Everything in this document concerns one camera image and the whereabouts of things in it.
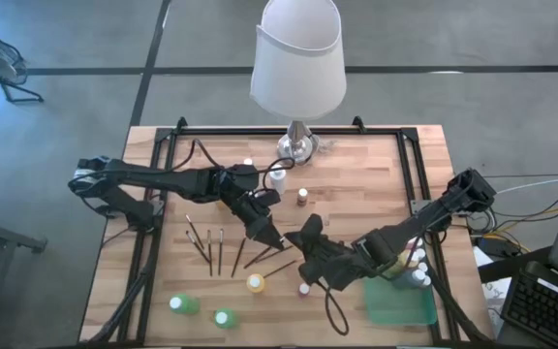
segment green tray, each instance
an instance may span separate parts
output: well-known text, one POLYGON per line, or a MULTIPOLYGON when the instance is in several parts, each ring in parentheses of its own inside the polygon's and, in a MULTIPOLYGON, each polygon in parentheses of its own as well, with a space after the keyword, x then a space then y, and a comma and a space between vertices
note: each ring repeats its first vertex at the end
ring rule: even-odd
POLYGON ((437 320, 431 287, 398 289, 382 277, 365 279, 365 308, 376 325, 430 325, 437 320))

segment gray floor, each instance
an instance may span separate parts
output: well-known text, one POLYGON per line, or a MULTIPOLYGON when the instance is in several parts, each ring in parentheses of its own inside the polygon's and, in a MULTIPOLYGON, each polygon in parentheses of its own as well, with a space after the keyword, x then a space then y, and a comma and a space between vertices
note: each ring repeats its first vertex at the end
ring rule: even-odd
MULTIPOLYGON (((248 66, 264 0, 172 0, 157 66, 248 66)), ((558 0, 338 0, 349 65, 558 65, 558 0)), ((143 67, 161 0, 0 0, 0 37, 33 68, 143 67)), ((121 155, 139 76, 30 77, 43 105, 0 93, 0 225, 49 239, 17 254, 0 304, 0 347, 75 342, 104 220, 67 189, 79 157, 121 155)), ((319 120, 443 124, 454 168, 496 189, 558 178, 558 73, 349 75, 342 106, 319 120)), ((248 76, 159 76, 141 124, 284 124, 248 98, 248 76)), ((558 183, 502 194, 529 213, 558 183)), ((552 243, 558 219, 515 234, 552 243)))

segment small bottle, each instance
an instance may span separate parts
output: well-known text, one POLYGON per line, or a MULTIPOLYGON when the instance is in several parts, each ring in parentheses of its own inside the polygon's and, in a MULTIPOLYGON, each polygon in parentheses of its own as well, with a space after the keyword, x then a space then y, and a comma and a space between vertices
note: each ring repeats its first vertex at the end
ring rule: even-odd
POLYGON ((197 314, 200 311, 200 300, 184 294, 175 295, 170 300, 170 308, 176 314, 197 314))
POLYGON ((423 258, 425 258, 425 250, 422 248, 418 248, 413 254, 417 255, 419 262, 421 262, 423 258))
MULTIPOLYGON (((383 274, 386 277, 394 277, 398 273, 404 271, 404 267, 406 267, 406 262, 408 261, 408 256, 410 255, 410 250, 404 250, 402 253, 397 256, 397 261, 394 265, 392 265, 389 269, 385 270, 383 274)), ((413 253, 413 257, 411 257, 411 261, 408 264, 407 268, 415 268, 419 264, 419 254, 417 251, 413 253)))
POLYGON ((233 310, 222 308, 214 312, 214 324, 220 329, 231 329, 238 325, 238 320, 233 310))
POLYGON ((428 288, 432 284, 432 279, 429 276, 425 276, 423 283, 419 286, 420 288, 428 288))
POLYGON ((423 284, 425 272, 420 269, 407 270, 393 282, 397 288, 417 288, 423 284))
MULTIPOLYGON (((281 165, 275 164, 272 168, 279 168, 281 165)), ((270 176, 270 183, 275 188, 277 193, 283 195, 286 192, 286 170, 277 170, 268 173, 270 176)))
POLYGON ((417 268, 423 270, 423 272, 427 272, 427 264, 424 262, 420 262, 419 264, 417 264, 417 268))
POLYGON ((413 246, 415 245, 415 243, 417 244, 417 248, 422 248, 423 247, 423 238, 420 238, 419 240, 417 240, 417 238, 411 238, 408 240, 408 243, 406 243, 406 247, 404 247, 404 249, 411 249, 413 248, 413 246))
POLYGON ((300 286, 298 286, 298 295, 301 297, 307 297, 310 291, 311 287, 304 282, 301 283, 300 286))
POLYGON ((247 288, 253 293, 259 293, 264 289, 264 277, 259 274, 251 274, 247 277, 247 288))
POLYGON ((296 203, 299 206, 305 206, 307 205, 307 189, 305 188, 300 188, 298 189, 298 197, 296 198, 296 203))

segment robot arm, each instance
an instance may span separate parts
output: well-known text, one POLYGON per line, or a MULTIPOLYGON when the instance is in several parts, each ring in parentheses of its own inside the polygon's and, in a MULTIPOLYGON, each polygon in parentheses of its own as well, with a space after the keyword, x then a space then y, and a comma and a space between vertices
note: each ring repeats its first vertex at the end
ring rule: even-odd
POLYGON ((329 288, 342 291, 354 280, 374 277, 397 262, 408 240, 425 232, 442 232, 458 211, 484 211, 492 205, 496 192, 475 170, 467 170, 448 184, 443 196, 412 217, 394 226, 374 229, 352 242, 351 247, 322 234, 322 219, 312 214, 299 232, 286 239, 303 254, 298 267, 303 280, 312 284, 323 277, 329 288))
POLYGON ((220 200, 244 223, 248 238, 283 249, 268 208, 279 203, 279 195, 275 191, 258 197, 250 195, 258 186, 259 176, 251 165, 174 172, 98 157, 80 159, 75 177, 68 186, 83 199, 101 199, 109 209, 123 212, 129 225, 146 231, 155 226, 154 206, 148 201, 133 199, 119 185, 167 190, 197 204, 220 200))

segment wooden table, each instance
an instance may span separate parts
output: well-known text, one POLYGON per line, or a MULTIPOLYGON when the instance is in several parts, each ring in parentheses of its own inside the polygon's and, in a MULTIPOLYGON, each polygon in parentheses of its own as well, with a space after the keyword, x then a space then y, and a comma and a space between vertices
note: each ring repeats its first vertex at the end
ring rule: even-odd
MULTIPOLYGON (((156 127, 134 127, 126 143, 123 160, 149 165, 156 127)), ((439 197, 453 177, 451 160, 441 126, 418 126, 419 140, 427 178, 433 198, 439 197)), ((275 136, 201 136, 214 159, 226 166, 252 158, 258 168, 275 160, 275 136)), ((189 152, 192 137, 178 137, 174 163, 189 152)), ((335 144, 330 153, 317 154, 312 164, 288 172, 287 192, 282 202, 273 206, 274 223, 281 233, 298 230, 311 213, 318 213, 325 223, 324 234, 336 240, 351 241, 376 227, 396 224, 408 216, 398 148, 395 138, 385 136, 327 136, 335 144), (309 190, 305 207, 296 205, 296 191, 309 190)), ((184 168, 210 166, 196 149, 184 168)), ((416 192, 417 176, 413 175, 416 192)), ((143 189, 125 187, 140 199, 143 189)), ((145 345, 394 345, 427 344, 426 327, 381 327, 367 320, 363 280, 351 284, 334 296, 344 309, 351 331, 336 334, 328 323, 324 293, 317 287, 306 299, 296 296, 301 283, 296 265, 282 270, 266 281, 262 294, 253 295, 245 285, 253 273, 266 273, 299 257, 295 248, 243 270, 264 247, 251 240, 245 243, 235 277, 230 278, 233 262, 244 228, 221 204, 196 205, 169 194, 167 215, 161 240, 158 267, 148 319, 145 345), (225 230, 223 268, 217 275, 218 243, 213 243, 214 276, 208 265, 185 236, 190 227, 185 213, 191 216, 198 232, 205 238, 210 229, 218 241, 220 228, 225 230), (172 313, 168 302, 176 293, 186 293, 201 300, 201 312, 195 316, 172 313), (212 322, 213 311, 230 307, 238 314, 237 330, 221 330, 212 322)), ((105 238, 126 227, 124 220, 108 223, 105 238)), ((111 241, 101 252, 87 305, 80 339, 91 337, 102 327, 121 301, 128 277, 134 233, 111 241)), ((492 335, 481 282, 466 231, 451 229, 443 244, 451 291, 476 325, 492 335)), ((439 319, 444 337, 447 333, 440 301, 439 319)), ((137 327, 139 304, 134 307, 131 329, 137 327)))

